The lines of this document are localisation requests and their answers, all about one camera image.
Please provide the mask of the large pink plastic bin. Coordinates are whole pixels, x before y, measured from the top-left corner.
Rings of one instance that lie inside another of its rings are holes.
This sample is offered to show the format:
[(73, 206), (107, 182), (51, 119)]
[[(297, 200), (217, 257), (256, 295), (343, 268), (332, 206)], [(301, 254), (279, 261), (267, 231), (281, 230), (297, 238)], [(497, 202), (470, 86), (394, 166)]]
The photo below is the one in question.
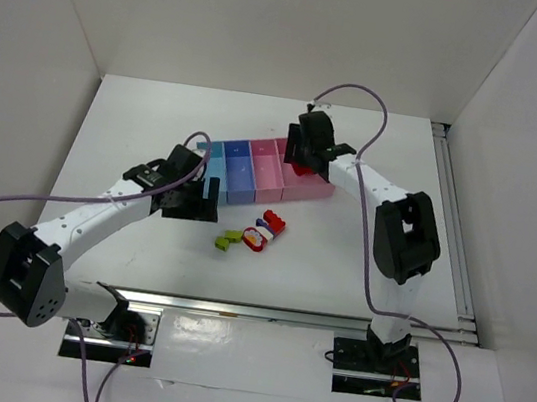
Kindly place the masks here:
[(335, 191), (332, 184), (324, 181), (319, 175), (297, 175), (293, 170), (293, 167), (290, 164), (285, 163), (284, 155), (286, 142), (286, 138), (276, 139), (283, 179), (282, 200), (308, 201), (331, 197)]

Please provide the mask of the lime green lego brick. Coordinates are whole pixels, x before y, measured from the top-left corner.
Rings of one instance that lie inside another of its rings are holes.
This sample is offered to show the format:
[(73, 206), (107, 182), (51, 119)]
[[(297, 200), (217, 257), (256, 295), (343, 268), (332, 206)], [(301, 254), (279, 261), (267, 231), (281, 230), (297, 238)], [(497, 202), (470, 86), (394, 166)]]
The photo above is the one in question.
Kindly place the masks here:
[(243, 232), (242, 230), (226, 230), (224, 231), (224, 237), (230, 243), (239, 243), (243, 239)]
[(223, 252), (227, 252), (229, 250), (229, 246), (233, 243), (233, 240), (229, 237), (222, 237), (218, 236), (215, 238), (215, 248), (219, 249)]

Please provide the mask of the red stepped lego brick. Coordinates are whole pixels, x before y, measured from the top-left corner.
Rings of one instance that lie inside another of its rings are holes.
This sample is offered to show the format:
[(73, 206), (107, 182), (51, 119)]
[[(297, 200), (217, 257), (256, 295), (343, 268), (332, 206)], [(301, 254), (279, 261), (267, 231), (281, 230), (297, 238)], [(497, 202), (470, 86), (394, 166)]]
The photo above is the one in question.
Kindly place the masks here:
[(273, 212), (271, 209), (264, 211), (262, 217), (274, 236), (280, 235), (286, 229), (286, 222), (284, 219), (280, 218), (277, 213)]

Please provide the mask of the white lego brick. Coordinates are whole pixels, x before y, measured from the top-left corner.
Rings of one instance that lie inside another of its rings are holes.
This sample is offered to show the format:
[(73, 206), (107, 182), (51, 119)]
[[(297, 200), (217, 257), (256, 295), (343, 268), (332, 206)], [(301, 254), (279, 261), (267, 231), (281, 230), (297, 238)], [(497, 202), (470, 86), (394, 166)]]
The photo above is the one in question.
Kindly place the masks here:
[(278, 234), (272, 230), (272, 228), (267, 225), (267, 226), (264, 226), (264, 230), (268, 233), (269, 235), (269, 241), (272, 241), (274, 240), (275, 238), (277, 238)]

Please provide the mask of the aluminium rail right side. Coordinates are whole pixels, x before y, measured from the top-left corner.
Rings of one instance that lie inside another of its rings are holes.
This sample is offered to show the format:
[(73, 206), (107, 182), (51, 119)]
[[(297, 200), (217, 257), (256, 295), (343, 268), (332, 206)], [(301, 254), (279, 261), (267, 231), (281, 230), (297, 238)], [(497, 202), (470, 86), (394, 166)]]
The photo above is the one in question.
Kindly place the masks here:
[(432, 137), (437, 162), (443, 210), (445, 212), (445, 226), (447, 243), (449, 245), (449, 258), (453, 276), (454, 294), (456, 300), (457, 319), (460, 334), (477, 335), (477, 323), (474, 316), (474, 307), (467, 271), (465, 248), (462, 239), (462, 227), (458, 200), (453, 176), (451, 156), (447, 133), (450, 125), (440, 122), (431, 122)]

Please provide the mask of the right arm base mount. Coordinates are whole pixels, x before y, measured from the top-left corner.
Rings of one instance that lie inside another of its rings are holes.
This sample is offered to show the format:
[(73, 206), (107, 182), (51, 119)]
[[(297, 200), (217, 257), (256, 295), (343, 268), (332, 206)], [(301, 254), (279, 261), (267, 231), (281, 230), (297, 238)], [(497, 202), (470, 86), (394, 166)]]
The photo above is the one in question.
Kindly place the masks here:
[(377, 365), (368, 356), (366, 342), (335, 337), (333, 348), (323, 354), (332, 364), (332, 392), (391, 398), (400, 389), (399, 399), (420, 401), (419, 352), (410, 346), (398, 358)]

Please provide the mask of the dark blue plastic bin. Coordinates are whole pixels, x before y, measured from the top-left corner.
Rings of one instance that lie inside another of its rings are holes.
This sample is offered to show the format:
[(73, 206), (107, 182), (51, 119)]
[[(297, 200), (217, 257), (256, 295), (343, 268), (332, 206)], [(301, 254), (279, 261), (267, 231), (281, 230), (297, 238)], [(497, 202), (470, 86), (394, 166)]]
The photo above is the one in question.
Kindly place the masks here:
[(255, 178), (250, 143), (232, 140), (223, 143), (226, 167), (227, 203), (249, 204), (255, 200)]

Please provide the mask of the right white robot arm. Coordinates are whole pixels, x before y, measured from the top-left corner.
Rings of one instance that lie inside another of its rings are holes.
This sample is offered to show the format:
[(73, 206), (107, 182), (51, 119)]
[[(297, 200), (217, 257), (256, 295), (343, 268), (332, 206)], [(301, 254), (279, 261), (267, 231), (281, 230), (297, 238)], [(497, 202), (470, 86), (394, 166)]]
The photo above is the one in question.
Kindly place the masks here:
[(383, 178), (349, 144), (338, 144), (325, 112), (310, 107), (298, 120), (289, 125), (284, 161), (295, 174), (319, 176), (360, 203), (364, 291), (373, 315), (365, 353), (375, 368), (390, 368), (410, 347), (417, 293), (441, 254), (433, 203), (428, 194)]

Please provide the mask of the aluminium rail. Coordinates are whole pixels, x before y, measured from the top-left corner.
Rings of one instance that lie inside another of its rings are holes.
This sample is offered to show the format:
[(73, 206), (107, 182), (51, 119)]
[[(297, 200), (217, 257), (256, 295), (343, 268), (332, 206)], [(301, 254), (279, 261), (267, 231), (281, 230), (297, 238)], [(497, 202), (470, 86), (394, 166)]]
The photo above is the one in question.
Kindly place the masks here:
[(462, 239), (462, 227), (458, 200), (453, 176), (451, 156), (447, 133), (450, 125), (440, 122), (431, 122), (432, 137), (437, 162), (443, 210), (445, 212), (445, 226), (447, 243), (449, 245), (449, 258), (453, 276), (454, 294), (456, 300), (457, 319), (460, 334), (477, 335), (477, 323), (474, 316), (474, 307), (467, 271), (465, 248)]
[(97, 282), (70, 281), (62, 274), (49, 273), (43, 275), (33, 272), (25, 277), (23, 275), (11, 278), (11, 281), (22, 287), (24, 291), (38, 292), (48, 298), (61, 299), (69, 294), (94, 293), (104, 296), (113, 296), (122, 301), (129, 301), (149, 307), (176, 308), (189, 311), (211, 313), (223, 317), (243, 317), (256, 320), (270, 321), (283, 324), (296, 324), (303, 326), (317, 326), (332, 330), (350, 330), (365, 332), (369, 321), (365, 318), (351, 318), (325, 313), (311, 313), (298, 310), (284, 310), (244, 303), (231, 303), (217, 300), (204, 300), (164, 293), (150, 292), (130, 288), (114, 288), (110, 285)]

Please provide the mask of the aluminium rail front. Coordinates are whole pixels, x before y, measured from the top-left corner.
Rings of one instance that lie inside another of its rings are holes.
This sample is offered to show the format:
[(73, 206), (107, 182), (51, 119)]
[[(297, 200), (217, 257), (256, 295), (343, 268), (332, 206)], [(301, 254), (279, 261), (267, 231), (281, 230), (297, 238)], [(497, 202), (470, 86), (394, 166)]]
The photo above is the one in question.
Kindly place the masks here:
[(256, 320), (270, 321), (283, 324), (296, 324), (303, 326), (317, 326), (332, 330), (350, 330), (365, 332), (369, 321), (365, 318), (351, 318), (325, 313), (311, 313), (298, 310), (284, 310), (244, 303), (231, 303), (217, 300), (204, 300), (164, 293), (150, 292), (130, 288), (114, 288), (110, 285), (97, 282), (70, 281), (62, 274), (49, 273), (43, 275), (33, 272), (25, 277), (23, 275), (11, 278), (11, 281), (22, 287), (24, 291), (38, 292), (48, 298), (61, 299), (69, 294), (94, 293), (104, 296), (113, 296), (122, 301), (129, 301), (149, 307), (176, 308), (189, 311), (211, 313), (223, 317), (243, 317)]

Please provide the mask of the dark blue lego plate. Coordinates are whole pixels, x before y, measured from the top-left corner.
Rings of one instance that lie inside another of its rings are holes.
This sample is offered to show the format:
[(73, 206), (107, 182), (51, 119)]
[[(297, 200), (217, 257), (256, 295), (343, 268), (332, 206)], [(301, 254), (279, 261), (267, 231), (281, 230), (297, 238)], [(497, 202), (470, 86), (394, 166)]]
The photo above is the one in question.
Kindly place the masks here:
[(256, 226), (263, 226), (264, 228), (269, 228), (269, 224), (263, 220), (263, 218), (257, 218)]

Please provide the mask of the lime green lego brick front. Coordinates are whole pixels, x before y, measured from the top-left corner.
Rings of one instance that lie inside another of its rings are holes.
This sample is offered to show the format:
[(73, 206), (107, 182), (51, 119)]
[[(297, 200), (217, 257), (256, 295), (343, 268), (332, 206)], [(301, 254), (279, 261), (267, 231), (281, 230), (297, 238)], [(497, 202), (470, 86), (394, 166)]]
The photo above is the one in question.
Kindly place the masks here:
[(222, 237), (218, 236), (215, 238), (215, 248), (219, 249), (223, 252), (227, 252), (229, 250), (229, 246), (233, 243), (233, 240), (229, 237)]

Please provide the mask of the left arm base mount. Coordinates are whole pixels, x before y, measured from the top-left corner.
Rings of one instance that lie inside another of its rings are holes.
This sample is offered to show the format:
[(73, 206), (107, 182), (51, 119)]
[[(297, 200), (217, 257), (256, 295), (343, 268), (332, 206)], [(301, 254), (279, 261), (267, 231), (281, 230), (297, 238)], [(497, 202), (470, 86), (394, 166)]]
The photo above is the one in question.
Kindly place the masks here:
[(79, 318), (86, 359), (114, 364), (125, 357), (126, 366), (149, 368), (161, 315), (161, 309), (134, 305), (110, 325)]

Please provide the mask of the small pink plastic bin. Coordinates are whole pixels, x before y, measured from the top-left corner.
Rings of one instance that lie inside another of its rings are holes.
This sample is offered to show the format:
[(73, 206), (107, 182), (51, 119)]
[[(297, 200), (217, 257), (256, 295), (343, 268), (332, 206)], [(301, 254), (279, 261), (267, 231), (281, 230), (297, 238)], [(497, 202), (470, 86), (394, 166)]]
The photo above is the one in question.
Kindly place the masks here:
[(281, 201), (284, 189), (282, 167), (275, 139), (250, 141), (255, 182), (255, 203)]

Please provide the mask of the light blue plastic bin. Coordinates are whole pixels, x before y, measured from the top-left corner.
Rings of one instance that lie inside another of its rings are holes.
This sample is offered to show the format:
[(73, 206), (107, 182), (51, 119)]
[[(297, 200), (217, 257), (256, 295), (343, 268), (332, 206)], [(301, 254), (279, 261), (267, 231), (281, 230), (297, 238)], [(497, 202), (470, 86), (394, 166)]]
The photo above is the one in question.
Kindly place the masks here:
[(218, 203), (219, 206), (227, 204), (227, 181), (226, 181), (226, 160), (224, 154), (224, 146), (222, 141), (213, 141), (211, 143), (211, 156), (207, 163), (204, 176), (204, 189), (203, 196), (209, 197), (210, 180), (211, 178), (218, 178), (220, 181), (218, 190)]

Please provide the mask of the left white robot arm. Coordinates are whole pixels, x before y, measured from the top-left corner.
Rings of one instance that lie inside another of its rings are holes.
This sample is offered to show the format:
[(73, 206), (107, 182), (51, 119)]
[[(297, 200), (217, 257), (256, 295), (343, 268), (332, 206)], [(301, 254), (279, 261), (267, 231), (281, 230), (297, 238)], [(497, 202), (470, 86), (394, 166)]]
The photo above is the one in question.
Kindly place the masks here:
[(206, 169), (179, 144), (169, 157), (131, 167), (95, 203), (29, 228), (10, 223), (0, 233), (0, 303), (32, 328), (57, 316), (94, 323), (106, 337), (141, 325), (116, 288), (65, 274), (97, 244), (155, 213), (216, 221), (222, 183)]

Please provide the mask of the red flower printed lego piece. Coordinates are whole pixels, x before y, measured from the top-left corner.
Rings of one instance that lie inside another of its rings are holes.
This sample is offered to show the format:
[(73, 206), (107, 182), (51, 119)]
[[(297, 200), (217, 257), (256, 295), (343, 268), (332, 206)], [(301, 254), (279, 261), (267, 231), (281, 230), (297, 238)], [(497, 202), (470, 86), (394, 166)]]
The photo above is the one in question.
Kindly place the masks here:
[(268, 239), (264, 236), (261, 229), (249, 226), (244, 229), (241, 241), (250, 250), (260, 252), (266, 247)]

